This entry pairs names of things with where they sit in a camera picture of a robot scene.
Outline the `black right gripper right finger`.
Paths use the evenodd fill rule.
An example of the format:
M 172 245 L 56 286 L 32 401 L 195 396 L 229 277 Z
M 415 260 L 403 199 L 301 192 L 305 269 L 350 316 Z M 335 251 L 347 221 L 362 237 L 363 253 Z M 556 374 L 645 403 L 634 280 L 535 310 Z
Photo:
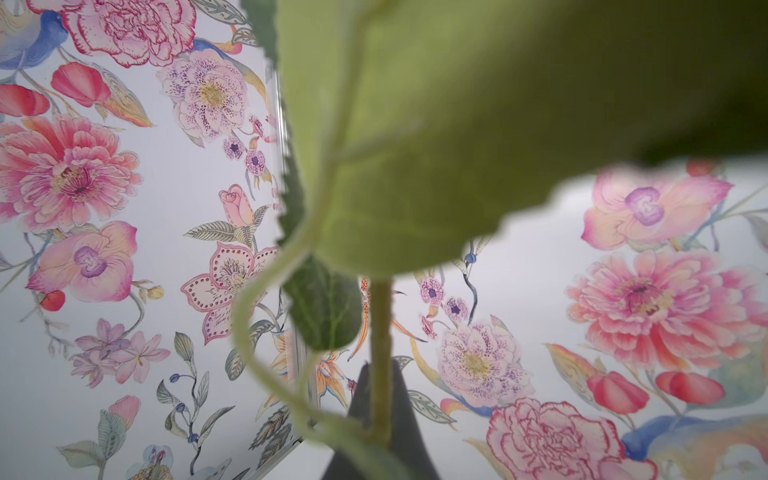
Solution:
M 411 406 L 401 367 L 391 360 L 393 377 L 392 432 L 389 450 L 405 466 L 409 479 L 439 480 Z

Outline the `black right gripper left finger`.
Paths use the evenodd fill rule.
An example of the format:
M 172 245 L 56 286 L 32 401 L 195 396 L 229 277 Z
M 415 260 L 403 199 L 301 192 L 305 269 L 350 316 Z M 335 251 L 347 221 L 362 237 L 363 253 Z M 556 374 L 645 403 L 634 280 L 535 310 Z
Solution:
M 342 442 L 340 450 L 335 450 L 322 479 L 372 479 L 375 473 L 375 455 L 371 450 L 367 428 L 370 424 L 369 407 L 370 365 L 365 364 L 358 375 L 357 387 L 346 419 L 356 427 L 350 438 Z

